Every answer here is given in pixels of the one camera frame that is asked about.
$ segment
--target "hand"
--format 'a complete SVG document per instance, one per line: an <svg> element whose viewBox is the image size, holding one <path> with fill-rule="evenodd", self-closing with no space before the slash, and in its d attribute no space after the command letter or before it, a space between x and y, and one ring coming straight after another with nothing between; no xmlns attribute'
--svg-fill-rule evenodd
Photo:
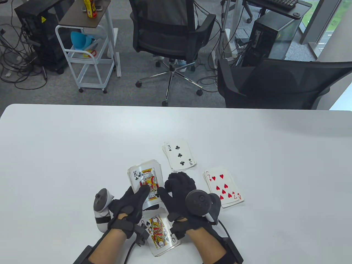
<svg viewBox="0 0 352 264"><path fill-rule="evenodd" d="M109 222L110 227L116 219L125 219L133 224L138 224L142 218L142 208L145 199L148 197L150 187L148 185L142 185L138 192L133 193L132 187L126 191L121 199L115 199L109 204L109 210L113 213L113 219ZM130 208L131 211L126 212L126 207ZM127 238L131 237L131 233L126 233Z"/></svg>
<svg viewBox="0 0 352 264"><path fill-rule="evenodd" d="M190 223L192 229L198 229L207 223L207 220L200 216L190 214L186 207L186 196L196 189L194 180L186 173L171 173L165 182L165 189L158 188L161 200L164 202L169 213L177 213L183 216Z"/></svg>

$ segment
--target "gray carpet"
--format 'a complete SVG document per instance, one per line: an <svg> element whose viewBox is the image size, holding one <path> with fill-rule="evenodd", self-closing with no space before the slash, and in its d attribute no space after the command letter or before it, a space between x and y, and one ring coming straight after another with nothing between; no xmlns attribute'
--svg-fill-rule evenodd
<svg viewBox="0 0 352 264"><path fill-rule="evenodd" d="M221 8L217 1L199 0L204 8L217 14L220 20ZM0 10L0 21L9 23L11 13L9 4L2 5ZM258 16L258 8L251 7L253 16ZM101 90L86 90L84 93L78 92L74 79L69 68L63 75L48 72L48 83L39 90L18 90L13 84L0 81L0 115L5 108L13 103L41 103L41 104L73 104L73 105L130 105L130 106L160 106L165 98L168 77L163 76L157 79L146 81L141 88L135 87L135 82L141 77L150 76L161 72L162 68L156 68L151 55L145 52L137 53L132 47L133 25L129 19L130 6L128 0L112 2L113 24L119 28L117 50L120 52L122 77L117 78L113 73L107 86L108 93L103 94ZM239 28L244 28L248 34L251 32L252 24L245 23L247 14L244 12ZM14 24L19 25L19 20L14 17ZM7 31L4 35L6 39L15 44L18 40L12 28L3 26ZM287 59L299 61L315 60L307 45L299 45L300 33L295 36L288 53ZM207 56L216 42L216 38L204 47L199 58L201 62L206 62ZM199 66L195 73L186 71L185 75L192 80L212 75L206 71L204 66ZM19 84L20 87L33 88L43 84L41 76L31 77L27 81ZM204 86L206 90L216 91L214 84ZM185 80L175 78L169 96L169 106L172 107L225 107L224 99L218 93L204 92L203 96L196 95L197 88Z"/></svg>

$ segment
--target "white desk leg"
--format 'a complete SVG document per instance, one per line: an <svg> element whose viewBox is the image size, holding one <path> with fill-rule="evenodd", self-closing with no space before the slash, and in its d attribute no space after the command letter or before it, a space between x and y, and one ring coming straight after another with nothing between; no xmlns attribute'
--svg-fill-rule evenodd
<svg viewBox="0 0 352 264"><path fill-rule="evenodd" d="M107 26L108 26L108 37L110 40L110 44L114 53L114 61L115 61L115 65L116 65L116 74L117 77L121 77L121 65L120 65L120 54L118 52L116 52L116 48L115 48L115 36L114 36L114 27L112 25L112 19L110 16L110 12L109 12L109 8L106 10L105 12L105 16L106 16L106 20L107 20Z"/></svg>
<svg viewBox="0 0 352 264"><path fill-rule="evenodd" d="M243 0L236 0L235 4L235 10L234 10L234 15L232 19L232 28L231 29L225 29L225 45L227 44L228 40L232 37L232 35L235 33L237 25L239 25L240 19L241 19L241 13L244 8L242 5ZM237 58L237 50L236 50L236 44L235 44L235 37L232 38L230 43L228 44L226 51L231 52L232 51L232 58Z"/></svg>

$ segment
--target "chrome chair base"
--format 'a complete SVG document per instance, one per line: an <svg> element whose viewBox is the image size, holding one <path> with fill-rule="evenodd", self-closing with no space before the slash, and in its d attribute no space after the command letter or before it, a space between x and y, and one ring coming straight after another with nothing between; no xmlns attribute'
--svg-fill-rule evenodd
<svg viewBox="0 0 352 264"><path fill-rule="evenodd" d="M179 70L182 70L182 69L184 69L184 68L186 68L188 66L194 65L195 62L189 63L187 65L184 65L184 66L181 66L181 67L178 67L178 68L175 68L175 64L176 64L176 60L175 59L169 59L169 65L167 65L164 61L158 61L158 62L161 65L163 65L164 67L166 67L168 70L164 71L162 73L158 73L158 74L155 74L155 75L152 75L152 76L149 76L149 77L145 77L145 78L139 79L136 82L136 87L140 88L142 86L142 82L143 81L146 81L146 80L149 80L149 79L153 79L153 78L156 78L156 77L160 77L160 76L166 75L168 73L169 74L169 84L168 84L168 89L166 91L165 101L162 102L162 106L168 106L168 98L169 98L169 93L170 93L171 81L172 81L172 79L175 76L180 77L180 78L190 82L191 84L197 86L199 88L199 90L197 90L197 95L198 96L202 96L203 87L201 87L198 83L192 81L190 78L184 76L182 73L179 72Z"/></svg>

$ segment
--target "keyboard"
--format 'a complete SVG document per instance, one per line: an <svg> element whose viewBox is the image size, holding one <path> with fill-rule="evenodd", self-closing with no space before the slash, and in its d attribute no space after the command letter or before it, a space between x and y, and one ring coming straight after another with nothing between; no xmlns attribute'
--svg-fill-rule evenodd
<svg viewBox="0 0 352 264"><path fill-rule="evenodd" d="M298 3L298 0L264 0L268 3L274 4L277 7L280 7L282 9L286 10L291 10L293 9L296 4Z"/></svg>

